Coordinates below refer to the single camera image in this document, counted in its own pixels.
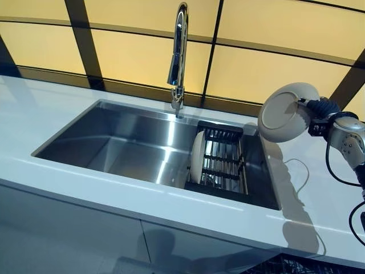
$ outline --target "faucet spout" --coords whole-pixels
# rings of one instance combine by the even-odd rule
[[[184,101],[184,72],[186,46],[188,43],[188,5],[183,2],[179,5],[176,15],[175,34],[173,40],[173,54],[167,83],[174,85],[172,89],[171,106],[176,110],[176,117]]]

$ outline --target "cabinet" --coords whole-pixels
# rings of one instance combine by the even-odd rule
[[[142,222],[151,262],[182,273],[241,273],[278,254]]]
[[[0,186],[1,273],[113,273],[124,258],[149,263],[140,220]]]

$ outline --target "sink basin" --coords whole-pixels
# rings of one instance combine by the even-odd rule
[[[237,126],[208,123],[213,125],[213,129],[220,124],[221,128],[238,129],[237,132],[240,132],[240,139],[245,143],[246,190],[240,192],[219,186],[217,175],[221,172],[216,171],[209,175],[209,186],[189,180],[193,142],[198,127],[207,122],[211,121],[199,121],[193,117],[176,119],[174,114],[99,100],[34,151],[32,156],[279,209],[259,136],[246,136]]]
[[[184,188],[197,122],[99,101],[34,155]]]

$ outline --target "plate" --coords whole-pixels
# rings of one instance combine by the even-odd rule
[[[279,88],[266,100],[258,115],[261,136],[280,143],[294,139],[308,128],[313,113],[298,105],[298,98],[319,100],[319,95],[311,84],[292,83]]]
[[[205,148],[205,131],[200,131],[194,140],[192,149],[192,159],[190,163],[191,180],[200,184],[201,172],[203,169]]]

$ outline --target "wire rack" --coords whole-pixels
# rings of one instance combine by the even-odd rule
[[[205,148],[200,184],[247,195],[243,129],[200,121],[197,132],[201,131]]]

